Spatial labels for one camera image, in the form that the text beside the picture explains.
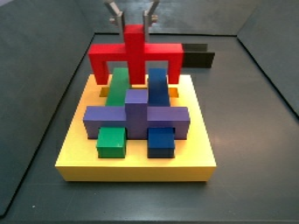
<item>gray wall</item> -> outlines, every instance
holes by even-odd
[[[3,215],[93,31],[73,0],[15,0],[0,7],[0,27]]]
[[[117,32],[108,22],[109,13],[103,1],[77,0],[93,31]],[[149,0],[116,0],[119,9],[125,12],[127,24],[143,23],[143,11]],[[237,35],[252,10],[260,0],[160,0],[155,13],[159,22],[152,33]]]
[[[237,38],[299,115],[298,11],[298,0],[264,0]]]

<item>toy block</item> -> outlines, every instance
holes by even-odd
[[[187,139],[191,125],[189,111],[185,107],[148,107],[148,128],[175,128],[175,139]]]
[[[124,158],[127,154],[125,128],[100,128],[97,133],[97,157]]]
[[[129,24],[124,31],[127,67],[129,71],[129,83],[145,84],[145,34],[140,24]]]
[[[127,68],[115,68],[109,90],[107,95],[107,106],[124,106],[128,84],[128,71]]]
[[[211,68],[215,52],[207,52],[207,44],[181,44],[181,48],[183,67]]]
[[[88,106],[83,122],[88,139],[96,139],[100,127],[125,127],[125,107]]]
[[[179,98],[177,87],[168,87],[168,94],[171,98]]]
[[[173,128],[149,128],[147,157],[173,158],[173,149]]]
[[[88,58],[99,85],[108,84],[108,61],[125,61],[127,51],[124,44],[92,45]]]
[[[144,44],[144,60],[168,60],[168,84],[177,84],[183,66],[181,44]]]
[[[148,69],[148,106],[171,106],[164,68]]]
[[[127,139],[147,139],[147,89],[125,91]]]
[[[132,54],[144,53],[145,33],[141,24],[128,24],[124,31],[125,51]]]

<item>black block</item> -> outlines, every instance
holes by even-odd
[[[181,48],[183,67],[211,68],[215,52],[207,52],[207,44],[181,44]]]

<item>wooden block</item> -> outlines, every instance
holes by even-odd
[[[144,44],[144,60],[168,60],[168,84],[177,84],[183,67],[181,44]]]
[[[171,106],[164,68],[148,69],[148,106]]]
[[[97,157],[124,158],[127,154],[125,128],[100,128],[97,133]]]
[[[125,91],[127,139],[147,139],[147,89]]]
[[[107,106],[124,106],[127,90],[129,89],[127,68],[115,68],[109,90],[107,95]]]
[[[92,45],[88,50],[88,58],[99,85],[108,84],[108,61],[127,60],[124,44]]]
[[[173,158],[173,128],[149,128],[147,138],[148,158]]]
[[[183,67],[211,68],[215,52],[207,52],[205,44],[181,44]]]
[[[187,139],[191,118],[185,107],[148,107],[148,128],[171,127],[175,129],[175,139]]]
[[[83,122],[88,133],[88,139],[97,139],[99,128],[127,126],[125,107],[87,106]]]

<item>gray floor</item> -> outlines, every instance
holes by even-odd
[[[55,170],[91,73],[83,60],[3,221],[299,221],[298,120],[236,38],[153,36],[208,43],[212,69],[191,74],[217,161],[204,183],[65,183]],[[100,35],[95,43],[113,43]]]

